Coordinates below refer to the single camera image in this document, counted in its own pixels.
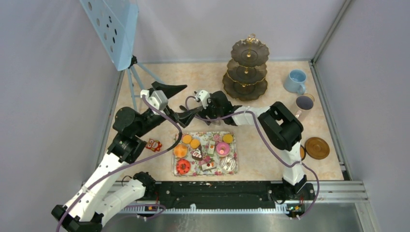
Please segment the orange macaron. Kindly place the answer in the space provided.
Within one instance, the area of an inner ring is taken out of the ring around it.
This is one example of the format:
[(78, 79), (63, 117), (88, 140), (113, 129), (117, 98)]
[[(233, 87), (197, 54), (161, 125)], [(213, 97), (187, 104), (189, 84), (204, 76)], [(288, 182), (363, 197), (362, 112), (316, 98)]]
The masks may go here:
[(184, 144), (190, 144), (191, 143), (191, 141), (192, 141), (192, 136), (191, 135), (189, 135), (189, 134), (185, 134), (183, 137), (182, 137), (182, 142), (184, 143)]
[(233, 137), (232, 134), (225, 134), (225, 135), (223, 136), (222, 140), (223, 140), (225, 143), (230, 144), (230, 143), (233, 142), (234, 137)]
[(192, 139), (192, 141), (190, 142), (190, 147), (192, 149), (197, 149), (200, 145), (201, 145), (201, 142), (198, 139)]

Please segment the brown wooden coaster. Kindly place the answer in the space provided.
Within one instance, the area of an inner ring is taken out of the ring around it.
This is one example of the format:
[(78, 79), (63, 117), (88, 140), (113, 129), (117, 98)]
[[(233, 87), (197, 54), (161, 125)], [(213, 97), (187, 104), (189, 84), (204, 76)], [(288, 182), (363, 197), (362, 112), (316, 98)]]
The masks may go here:
[(328, 143), (319, 137), (311, 137), (305, 142), (307, 154), (313, 159), (322, 160), (329, 156), (330, 147)]

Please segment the orange macaron left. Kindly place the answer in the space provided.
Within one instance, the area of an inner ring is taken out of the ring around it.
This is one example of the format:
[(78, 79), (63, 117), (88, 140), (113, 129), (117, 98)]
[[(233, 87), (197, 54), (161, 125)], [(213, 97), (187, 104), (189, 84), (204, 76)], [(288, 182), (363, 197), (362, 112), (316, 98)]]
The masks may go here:
[(190, 144), (191, 143), (191, 141), (192, 141), (192, 136), (191, 135), (189, 135), (189, 134), (185, 134), (183, 137), (182, 137), (182, 142), (184, 143), (184, 144)]

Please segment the pink frosted donut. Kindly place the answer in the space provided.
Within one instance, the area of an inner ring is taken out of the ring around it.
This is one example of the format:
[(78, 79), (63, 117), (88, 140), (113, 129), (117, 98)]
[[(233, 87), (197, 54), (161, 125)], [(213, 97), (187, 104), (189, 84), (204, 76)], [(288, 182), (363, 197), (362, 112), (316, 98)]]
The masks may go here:
[(230, 146), (228, 143), (220, 142), (216, 145), (215, 151), (219, 157), (226, 157), (230, 153)]

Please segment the red donut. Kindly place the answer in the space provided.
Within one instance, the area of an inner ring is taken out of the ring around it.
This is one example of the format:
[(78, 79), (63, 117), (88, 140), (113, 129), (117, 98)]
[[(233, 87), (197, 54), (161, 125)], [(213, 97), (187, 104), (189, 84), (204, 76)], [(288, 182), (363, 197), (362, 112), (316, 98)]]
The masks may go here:
[(179, 175), (185, 175), (190, 171), (191, 163), (186, 159), (180, 159), (176, 163), (176, 171)]

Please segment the floral serving tray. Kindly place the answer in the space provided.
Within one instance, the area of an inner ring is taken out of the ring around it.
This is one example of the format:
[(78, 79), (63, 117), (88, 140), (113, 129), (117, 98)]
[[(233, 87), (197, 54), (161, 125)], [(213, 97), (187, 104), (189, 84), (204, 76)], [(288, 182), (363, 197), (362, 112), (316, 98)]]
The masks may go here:
[(223, 176), (238, 172), (233, 132), (188, 132), (173, 149), (171, 171), (177, 177)]

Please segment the white striped donut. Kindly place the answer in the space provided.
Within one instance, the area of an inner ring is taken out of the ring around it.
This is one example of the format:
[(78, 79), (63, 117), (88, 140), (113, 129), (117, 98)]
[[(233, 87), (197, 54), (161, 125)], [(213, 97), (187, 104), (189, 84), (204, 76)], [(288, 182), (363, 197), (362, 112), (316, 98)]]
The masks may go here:
[(237, 167), (237, 162), (234, 157), (226, 156), (220, 161), (220, 165), (221, 165), (221, 168), (224, 169), (225, 171), (232, 172)]

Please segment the three-tier dark cake stand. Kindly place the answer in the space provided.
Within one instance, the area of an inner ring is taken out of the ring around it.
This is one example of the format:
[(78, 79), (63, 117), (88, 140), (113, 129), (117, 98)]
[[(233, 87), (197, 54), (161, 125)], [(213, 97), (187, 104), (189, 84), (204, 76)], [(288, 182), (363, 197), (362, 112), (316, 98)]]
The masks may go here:
[(260, 98), (267, 90), (269, 48), (250, 34), (237, 41), (231, 50), (222, 83), (225, 92), (233, 99), (248, 102)]

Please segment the green matcha cake slice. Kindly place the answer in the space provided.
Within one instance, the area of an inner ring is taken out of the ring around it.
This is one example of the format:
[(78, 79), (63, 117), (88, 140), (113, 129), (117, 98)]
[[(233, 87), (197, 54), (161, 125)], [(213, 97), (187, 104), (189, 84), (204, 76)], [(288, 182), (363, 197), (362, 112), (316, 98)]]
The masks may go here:
[(215, 145), (216, 145), (216, 143), (215, 143), (215, 141), (209, 141), (208, 142), (208, 148), (207, 148), (207, 154), (209, 155), (209, 156), (214, 156), (214, 153), (215, 153)]

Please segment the orange bun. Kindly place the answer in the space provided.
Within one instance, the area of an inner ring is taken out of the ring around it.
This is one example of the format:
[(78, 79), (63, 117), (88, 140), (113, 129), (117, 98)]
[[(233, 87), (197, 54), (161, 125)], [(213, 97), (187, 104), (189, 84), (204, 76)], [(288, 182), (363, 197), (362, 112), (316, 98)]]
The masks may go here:
[(178, 144), (174, 150), (173, 150), (173, 154), (177, 157), (177, 158), (184, 158), (188, 153), (188, 147), (185, 144)]

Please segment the blue perforated board stand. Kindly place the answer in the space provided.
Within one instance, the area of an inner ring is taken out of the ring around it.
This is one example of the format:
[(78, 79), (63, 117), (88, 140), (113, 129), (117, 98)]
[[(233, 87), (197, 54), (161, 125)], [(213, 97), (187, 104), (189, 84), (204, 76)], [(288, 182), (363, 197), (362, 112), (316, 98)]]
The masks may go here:
[(162, 80), (140, 63), (133, 54), (139, 7), (136, 0), (80, 0), (94, 30), (118, 71), (126, 71), (131, 91), (132, 104), (138, 110), (133, 80), (140, 89), (144, 84), (135, 65), (148, 73), (155, 81)]

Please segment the orange macaron right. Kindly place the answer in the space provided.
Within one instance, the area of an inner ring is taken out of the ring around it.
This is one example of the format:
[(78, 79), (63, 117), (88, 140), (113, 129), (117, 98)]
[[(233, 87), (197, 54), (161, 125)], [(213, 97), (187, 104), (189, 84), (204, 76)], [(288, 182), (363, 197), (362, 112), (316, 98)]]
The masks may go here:
[(234, 137), (233, 137), (232, 134), (225, 134), (225, 135), (223, 136), (222, 140), (223, 140), (225, 143), (230, 144), (230, 143), (233, 142)]

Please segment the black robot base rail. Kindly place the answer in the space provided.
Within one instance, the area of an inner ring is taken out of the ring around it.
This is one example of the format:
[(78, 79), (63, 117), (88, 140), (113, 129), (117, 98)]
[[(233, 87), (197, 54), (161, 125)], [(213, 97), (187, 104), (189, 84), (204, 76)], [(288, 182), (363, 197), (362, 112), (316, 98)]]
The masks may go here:
[(269, 209), (295, 201), (313, 200), (311, 183), (295, 193), (278, 181), (164, 181), (155, 185), (153, 198), (168, 209)]

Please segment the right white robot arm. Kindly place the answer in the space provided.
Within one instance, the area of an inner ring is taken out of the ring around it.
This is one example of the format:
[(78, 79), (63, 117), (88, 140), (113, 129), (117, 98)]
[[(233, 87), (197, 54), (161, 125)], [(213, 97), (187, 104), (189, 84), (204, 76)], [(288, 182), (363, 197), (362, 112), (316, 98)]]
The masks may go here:
[(302, 123), (280, 101), (267, 107), (232, 105), (222, 91), (209, 93), (200, 90), (195, 100), (202, 104), (198, 113), (208, 123), (221, 119), (230, 126), (253, 125), (266, 146), (273, 145), (281, 151), (274, 156), (284, 165), (283, 192), (289, 199), (297, 199), (303, 193), (307, 177), (302, 168), (301, 139)]

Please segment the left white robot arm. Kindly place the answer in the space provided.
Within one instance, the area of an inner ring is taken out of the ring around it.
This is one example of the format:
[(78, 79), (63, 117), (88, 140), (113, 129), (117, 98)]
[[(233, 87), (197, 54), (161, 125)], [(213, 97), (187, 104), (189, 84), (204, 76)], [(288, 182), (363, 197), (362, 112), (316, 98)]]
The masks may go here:
[(143, 113), (130, 107), (116, 112), (113, 124), (116, 136), (102, 161), (70, 200), (53, 208), (51, 214), (58, 221), (58, 228), (69, 232), (100, 232), (132, 201), (149, 200), (154, 196), (155, 180), (147, 172), (136, 173), (128, 184), (113, 194), (109, 194), (109, 190), (126, 169), (143, 162), (140, 155), (147, 145), (142, 139), (144, 135), (164, 121), (181, 131), (200, 111), (200, 108), (194, 108), (178, 113), (168, 106), (169, 99), (185, 88), (185, 85), (153, 82), (151, 88), (140, 93), (147, 106)]

